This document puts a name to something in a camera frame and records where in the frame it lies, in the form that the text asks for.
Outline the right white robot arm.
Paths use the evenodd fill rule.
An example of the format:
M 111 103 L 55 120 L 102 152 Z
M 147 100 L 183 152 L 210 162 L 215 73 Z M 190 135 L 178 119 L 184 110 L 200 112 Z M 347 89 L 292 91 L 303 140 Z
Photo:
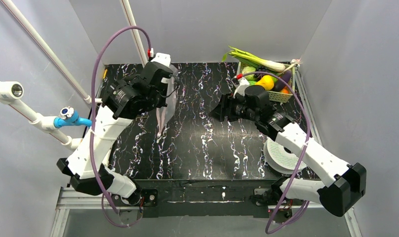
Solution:
M 366 168 L 360 163 L 347 163 L 309 138 L 291 116 L 273 108 L 262 86 L 249 86 L 243 95 L 223 94 L 209 115 L 218 121 L 250 120 L 259 132 L 297 157 L 305 151 L 301 161 L 317 174 L 319 180 L 283 176 L 267 192 L 273 200 L 316 202 L 334 216 L 342 217 L 365 195 Z

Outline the yellow bell pepper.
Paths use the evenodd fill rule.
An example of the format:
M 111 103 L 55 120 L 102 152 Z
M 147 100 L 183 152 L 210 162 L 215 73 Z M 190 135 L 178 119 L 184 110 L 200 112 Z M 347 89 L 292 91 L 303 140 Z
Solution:
M 255 85 L 262 86 L 266 91 L 270 91 L 274 88 L 274 78 L 270 75 L 262 76 L 262 78 L 255 83 Z

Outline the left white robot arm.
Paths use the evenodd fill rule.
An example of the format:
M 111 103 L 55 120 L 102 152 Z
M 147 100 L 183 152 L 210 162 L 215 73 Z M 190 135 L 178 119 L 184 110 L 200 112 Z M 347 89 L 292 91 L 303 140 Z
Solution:
M 138 202 L 140 186 L 110 170 L 103 159 L 137 116 L 167 106 L 168 85 L 174 83 L 176 76 L 173 65 L 151 61 L 141 73 L 110 84 L 85 137 L 68 158 L 57 162 L 60 171 L 70 176 L 70 184 L 77 192 L 92 196 L 106 192 L 131 204 Z

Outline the purple eggplant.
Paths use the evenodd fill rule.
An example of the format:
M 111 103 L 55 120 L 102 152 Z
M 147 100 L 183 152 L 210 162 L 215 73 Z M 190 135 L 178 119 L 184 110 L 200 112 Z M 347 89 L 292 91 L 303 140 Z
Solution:
M 283 82 L 289 83 L 290 79 L 292 77 L 291 71 L 286 71 L 282 75 L 279 75 L 279 78 L 275 83 L 272 91 L 275 92 L 280 92 L 282 91 L 286 85 Z

